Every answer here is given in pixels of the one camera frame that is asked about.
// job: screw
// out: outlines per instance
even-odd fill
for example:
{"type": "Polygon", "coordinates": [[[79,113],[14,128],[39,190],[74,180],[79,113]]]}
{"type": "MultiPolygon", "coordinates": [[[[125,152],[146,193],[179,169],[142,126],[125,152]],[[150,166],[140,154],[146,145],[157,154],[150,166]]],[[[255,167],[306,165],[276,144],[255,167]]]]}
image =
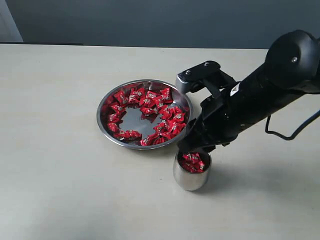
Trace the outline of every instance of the screw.
{"type": "Polygon", "coordinates": [[[296,56],[294,56],[292,59],[291,59],[291,62],[292,63],[296,63],[298,61],[298,58],[296,56]]]}

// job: robotic arm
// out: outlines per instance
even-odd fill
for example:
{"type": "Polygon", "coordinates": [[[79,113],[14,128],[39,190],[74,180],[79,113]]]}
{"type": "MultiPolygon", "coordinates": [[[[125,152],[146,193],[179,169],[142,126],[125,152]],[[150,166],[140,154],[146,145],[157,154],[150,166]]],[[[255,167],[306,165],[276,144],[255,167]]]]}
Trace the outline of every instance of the robotic arm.
{"type": "Polygon", "coordinates": [[[305,94],[320,94],[320,39],[296,30],[278,38],[265,62],[243,81],[236,82],[214,61],[206,61],[177,75],[182,93],[206,87],[211,96],[201,103],[201,114],[189,122],[179,150],[211,152],[228,145],[239,133],[267,118],[265,131],[292,140],[314,121],[305,121],[292,136],[269,131],[271,115],[305,94]]]}

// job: table surface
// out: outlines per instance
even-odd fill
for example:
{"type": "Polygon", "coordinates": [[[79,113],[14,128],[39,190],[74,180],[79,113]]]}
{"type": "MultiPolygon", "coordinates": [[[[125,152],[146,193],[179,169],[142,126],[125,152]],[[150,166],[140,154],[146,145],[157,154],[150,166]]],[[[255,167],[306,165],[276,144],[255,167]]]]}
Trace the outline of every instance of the table surface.
{"type": "MultiPolygon", "coordinates": [[[[173,178],[174,144],[126,149],[96,122],[99,102],[122,83],[174,84],[205,60],[240,81],[266,52],[1,44],[0,239],[319,239],[319,120],[294,141],[265,134],[265,120],[254,125],[211,153],[196,192],[173,178]]],[[[188,94],[197,113],[208,95],[188,94]]],[[[270,128],[291,134],[318,109],[318,96],[304,96],[270,128]]]]}

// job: gray wall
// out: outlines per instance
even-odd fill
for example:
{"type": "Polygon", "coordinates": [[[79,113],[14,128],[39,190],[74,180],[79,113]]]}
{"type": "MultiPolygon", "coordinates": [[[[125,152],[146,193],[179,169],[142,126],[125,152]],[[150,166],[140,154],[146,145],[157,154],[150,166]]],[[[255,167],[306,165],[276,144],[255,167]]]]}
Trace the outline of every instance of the gray wall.
{"type": "Polygon", "coordinates": [[[302,29],[320,37],[320,0],[6,0],[25,42],[268,48],[302,29]]]}

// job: metal bowl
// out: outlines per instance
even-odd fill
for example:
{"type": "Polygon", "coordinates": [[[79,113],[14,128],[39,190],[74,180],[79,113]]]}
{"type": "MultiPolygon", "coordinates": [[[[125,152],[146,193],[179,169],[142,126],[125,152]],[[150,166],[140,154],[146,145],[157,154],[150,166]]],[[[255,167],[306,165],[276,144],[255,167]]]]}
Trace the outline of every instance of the metal bowl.
{"type": "MultiPolygon", "coordinates": [[[[178,106],[184,112],[185,122],[188,123],[192,119],[193,107],[190,99],[180,93],[176,87],[170,83],[160,81],[160,80],[152,80],[152,79],[143,79],[143,80],[134,80],[127,83],[124,83],[116,88],[112,89],[108,92],[107,95],[101,100],[97,112],[96,112],[96,120],[100,130],[103,134],[112,142],[121,145],[126,148],[136,149],[136,150],[148,150],[148,149],[156,149],[163,147],[165,145],[171,144],[173,142],[181,139],[185,134],[185,129],[182,130],[177,136],[174,138],[165,141],[160,144],[151,145],[151,146],[141,146],[139,145],[139,141],[130,141],[130,142],[122,142],[113,137],[112,132],[107,128],[105,121],[103,121],[103,116],[112,111],[111,109],[107,109],[106,112],[102,112],[102,106],[108,105],[115,101],[114,94],[120,90],[123,90],[126,94],[130,93],[131,88],[144,88],[150,91],[159,91],[165,88],[171,89],[171,95],[173,99],[173,103],[169,107],[178,106]]],[[[155,132],[153,129],[154,126],[161,122],[161,115],[157,115],[157,117],[143,117],[139,108],[126,108],[126,114],[122,117],[123,122],[119,124],[119,127],[123,130],[135,130],[142,134],[142,139],[145,139],[148,135],[151,135],[155,132]]]]}

